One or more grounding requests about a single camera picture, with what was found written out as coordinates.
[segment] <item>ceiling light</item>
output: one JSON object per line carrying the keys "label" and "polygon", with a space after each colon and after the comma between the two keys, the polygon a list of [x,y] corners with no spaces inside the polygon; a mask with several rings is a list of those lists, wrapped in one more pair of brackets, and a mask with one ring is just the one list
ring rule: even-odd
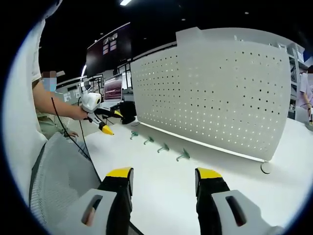
{"label": "ceiling light", "polygon": [[126,6],[131,0],[123,0],[120,5],[121,6]]}
{"label": "ceiling light", "polygon": [[86,68],[87,68],[87,65],[84,65],[83,71],[82,71],[82,76],[84,76]]}

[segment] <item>computer monitor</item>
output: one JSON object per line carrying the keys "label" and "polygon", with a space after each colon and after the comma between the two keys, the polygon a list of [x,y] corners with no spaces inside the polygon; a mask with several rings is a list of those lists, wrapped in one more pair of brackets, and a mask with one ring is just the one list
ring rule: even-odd
{"label": "computer monitor", "polygon": [[104,80],[103,100],[104,101],[121,101],[122,100],[122,74]]}
{"label": "computer monitor", "polygon": [[92,44],[87,49],[87,77],[127,63],[132,57],[130,34],[130,23],[127,23]]}

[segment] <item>hole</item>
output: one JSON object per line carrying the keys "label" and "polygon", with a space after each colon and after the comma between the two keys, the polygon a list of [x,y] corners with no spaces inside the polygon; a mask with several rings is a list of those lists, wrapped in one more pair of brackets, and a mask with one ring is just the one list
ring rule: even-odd
{"label": "hole", "polygon": [[95,195],[92,199],[92,203],[90,203],[90,205],[88,206],[88,208],[86,208],[85,213],[83,214],[83,217],[81,219],[81,222],[83,224],[86,224],[87,226],[92,226],[93,220],[91,220],[89,222],[89,216],[91,213],[95,213],[95,211],[98,208],[99,203],[102,200],[102,196],[100,195]]}

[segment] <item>pegboard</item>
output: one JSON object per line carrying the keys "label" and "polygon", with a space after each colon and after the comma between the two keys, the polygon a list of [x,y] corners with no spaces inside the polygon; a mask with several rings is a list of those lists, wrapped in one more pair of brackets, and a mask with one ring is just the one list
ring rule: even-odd
{"label": "pegboard", "polygon": [[290,99],[286,52],[238,41],[182,44],[131,64],[138,120],[270,160]]}

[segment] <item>black ceiling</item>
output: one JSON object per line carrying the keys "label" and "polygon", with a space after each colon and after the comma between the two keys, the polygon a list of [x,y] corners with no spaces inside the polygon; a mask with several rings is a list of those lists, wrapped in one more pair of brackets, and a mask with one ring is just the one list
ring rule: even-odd
{"label": "black ceiling", "polygon": [[46,20],[41,38],[41,71],[64,70],[60,80],[81,75],[86,50],[101,33],[131,22],[133,56],[175,41],[175,32],[197,26],[200,29],[245,27],[272,32],[305,48],[313,36],[309,12],[289,6],[256,5],[207,0],[64,0]]}

